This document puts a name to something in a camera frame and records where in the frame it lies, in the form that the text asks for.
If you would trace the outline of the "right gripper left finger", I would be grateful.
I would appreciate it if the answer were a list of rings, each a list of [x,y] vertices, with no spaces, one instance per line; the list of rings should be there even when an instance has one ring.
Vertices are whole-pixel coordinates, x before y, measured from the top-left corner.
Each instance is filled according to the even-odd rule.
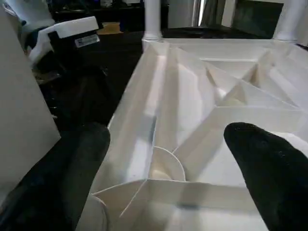
[[[0,206],[3,231],[74,231],[111,141],[99,123],[63,135]]]

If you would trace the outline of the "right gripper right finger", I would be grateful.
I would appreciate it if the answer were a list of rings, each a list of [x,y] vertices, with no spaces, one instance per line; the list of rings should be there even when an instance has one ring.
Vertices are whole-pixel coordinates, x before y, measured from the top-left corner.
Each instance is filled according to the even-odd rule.
[[[286,139],[250,123],[230,123],[225,143],[270,231],[308,229],[308,158]]]

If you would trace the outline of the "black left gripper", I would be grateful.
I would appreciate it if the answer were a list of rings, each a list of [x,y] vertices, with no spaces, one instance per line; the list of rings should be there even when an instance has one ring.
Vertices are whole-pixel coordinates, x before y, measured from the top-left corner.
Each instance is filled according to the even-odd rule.
[[[64,73],[83,68],[88,63],[90,49],[100,45],[97,33],[81,33],[63,38],[58,33],[49,33],[48,38],[55,63]]]

